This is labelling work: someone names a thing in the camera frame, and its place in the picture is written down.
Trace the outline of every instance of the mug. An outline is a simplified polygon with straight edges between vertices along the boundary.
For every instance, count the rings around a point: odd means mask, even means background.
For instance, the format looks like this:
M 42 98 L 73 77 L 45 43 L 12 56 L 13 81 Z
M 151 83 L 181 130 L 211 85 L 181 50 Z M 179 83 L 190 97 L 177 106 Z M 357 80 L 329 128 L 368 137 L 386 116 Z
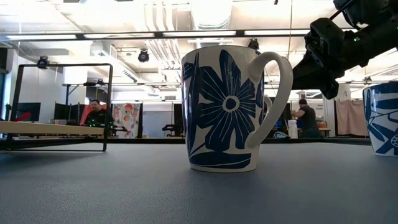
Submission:
M 280 84 L 263 120 L 264 67 L 275 60 Z M 259 145 L 283 112 L 293 84 L 292 66 L 274 52 L 248 47 L 196 49 L 182 59 L 182 111 L 192 169 L 254 170 Z
M 363 101 L 374 153 L 398 157 L 398 82 L 365 88 Z

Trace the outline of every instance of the ceiling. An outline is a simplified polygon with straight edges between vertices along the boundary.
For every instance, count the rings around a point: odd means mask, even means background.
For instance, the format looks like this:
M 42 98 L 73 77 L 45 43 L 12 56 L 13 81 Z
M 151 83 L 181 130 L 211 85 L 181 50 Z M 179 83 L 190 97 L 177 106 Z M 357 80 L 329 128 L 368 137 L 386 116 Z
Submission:
M 209 20 L 222 10 L 229 10 L 228 29 L 309 29 L 310 23 L 319 17 L 330 17 L 336 10 L 332 0 L 201 0 L 206 5 L 206 12 L 201 15 Z M 63 3 L 62 0 L 0 0 L 0 33 L 92 33 L 92 32 L 141 32 L 153 30 L 192 30 L 191 10 L 193 2 L 189 0 L 116 2 L 114 0 L 81 0 L 82 3 Z M 349 29 L 342 15 L 333 20 L 339 27 Z M 229 45 L 247 46 L 248 38 L 223 39 Z M 274 51 L 289 56 L 292 66 L 296 66 L 305 52 L 303 37 L 261 37 L 257 39 L 261 52 Z M 117 60 L 136 73 L 140 82 L 178 82 L 180 65 L 177 58 L 196 49 L 195 39 L 159 40 L 158 46 L 166 46 L 164 60 L 156 59 L 151 50 L 155 44 L 147 40 L 114 40 L 101 44 L 106 49 L 113 46 L 117 51 Z M 40 50 L 54 49 L 49 59 L 53 63 L 88 63 L 111 62 L 115 58 L 94 57 L 90 53 L 91 41 L 73 42 L 11 42 L 13 47 L 20 46 L 22 53 L 31 58 L 40 56 Z M 178 57 L 170 49 L 178 48 Z M 149 61 L 141 63 L 138 55 L 141 49 L 149 49 Z M 346 72 L 340 80 L 363 80 L 366 75 L 377 75 L 373 80 L 390 80 L 398 78 L 394 69 L 398 63 L 396 50 L 388 52 L 370 61 L 366 68 L 356 67 Z M 115 71 L 114 82 L 131 82 Z M 270 63 L 266 70 L 268 80 L 279 79 L 277 65 Z M 91 69 L 89 76 L 104 78 L 106 71 L 100 68 Z M 128 91 L 131 86 L 116 86 L 115 91 Z

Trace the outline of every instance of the wooden board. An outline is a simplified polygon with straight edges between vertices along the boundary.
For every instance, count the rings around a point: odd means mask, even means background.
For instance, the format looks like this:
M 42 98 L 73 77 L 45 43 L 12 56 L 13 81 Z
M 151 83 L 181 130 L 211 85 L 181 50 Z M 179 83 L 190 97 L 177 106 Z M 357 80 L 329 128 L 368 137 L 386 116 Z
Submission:
M 103 128 L 0 121 L 0 133 L 10 134 L 104 134 Z

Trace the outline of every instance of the gray table surface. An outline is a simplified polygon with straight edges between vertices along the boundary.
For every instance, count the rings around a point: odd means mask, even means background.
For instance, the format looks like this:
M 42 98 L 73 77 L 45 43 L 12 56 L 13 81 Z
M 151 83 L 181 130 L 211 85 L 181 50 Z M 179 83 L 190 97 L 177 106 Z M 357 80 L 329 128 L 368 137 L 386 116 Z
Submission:
M 253 172 L 211 174 L 180 144 L 0 152 L 0 223 L 398 223 L 398 159 L 325 143 L 260 154 Z

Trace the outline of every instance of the curtain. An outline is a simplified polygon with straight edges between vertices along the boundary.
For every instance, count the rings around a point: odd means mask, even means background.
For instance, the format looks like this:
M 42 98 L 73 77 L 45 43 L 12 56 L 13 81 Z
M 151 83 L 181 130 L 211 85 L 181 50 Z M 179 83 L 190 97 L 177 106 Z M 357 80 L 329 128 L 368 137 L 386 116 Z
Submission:
M 116 133 L 118 138 L 137 138 L 138 137 L 138 122 L 139 111 L 141 104 L 136 103 L 121 103 L 113 105 L 113 119 L 116 126 L 123 126 L 127 129 L 126 132 L 118 131 Z
M 101 105 L 102 109 L 106 110 L 106 105 Z M 81 114 L 81 119 L 80 119 L 80 125 L 84 125 L 86 118 L 90 112 L 93 110 L 91 109 L 90 105 L 85 105 L 85 109 L 83 110 L 83 113 Z
M 337 134 L 368 136 L 363 101 L 336 101 Z

